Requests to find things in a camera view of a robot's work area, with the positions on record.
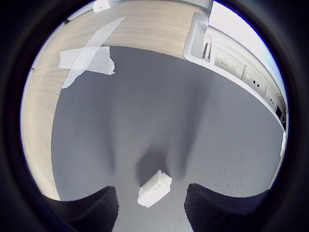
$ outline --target light wood surface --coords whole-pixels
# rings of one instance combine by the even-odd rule
[[[126,16],[104,45],[141,48],[184,59],[183,49],[194,12],[203,14],[202,9],[185,3],[123,2],[99,13],[89,11],[55,35],[35,67],[22,109],[27,163],[45,196],[59,200],[51,162],[51,138],[57,101],[69,72],[58,68],[59,52],[83,47],[96,30]]]

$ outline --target wall socket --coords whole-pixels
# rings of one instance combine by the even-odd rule
[[[265,93],[264,99],[271,106],[271,108],[274,111],[276,111],[277,104],[278,104],[278,97],[272,93],[271,89],[268,86],[266,88],[266,93]]]
[[[260,78],[253,76],[252,73],[249,76],[248,85],[251,88],[253,88],[262,97],[265,96],[265,92],[266,92],[265,83]]]

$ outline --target white tape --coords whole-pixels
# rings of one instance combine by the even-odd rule
[[[60,52],[59,68],[70,69],[62,88],[69,87],[86,70],[114,74],[115,64],[110,57],[110,47],[101,45],[124,19],[116,19],[97,30],[84,47]]]

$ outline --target small white object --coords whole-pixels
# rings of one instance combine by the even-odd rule
[[[99,11],[103,11],[103,10],[106,10],[106,9],[109,9],[111,6],[110,4],[108,3],[107,0],[97,0],[93,3],[93,11],[96,13],[96,12],[99,12]]]
[[[149,208],[170,191],[172,178],[161,170],[157,171],[139,190],[138,204]]]

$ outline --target electrical outlet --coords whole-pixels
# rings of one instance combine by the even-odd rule
[[[251,88],[253,88],[258,94],[260,94],[262,97],[265,96],[266,85],[264,84],[264,82],[260,78],[250,74],[248,85]]]
[[[264,99],[275,111],[277,109],[278,98],[272,93],[271,89],[267,86]]]

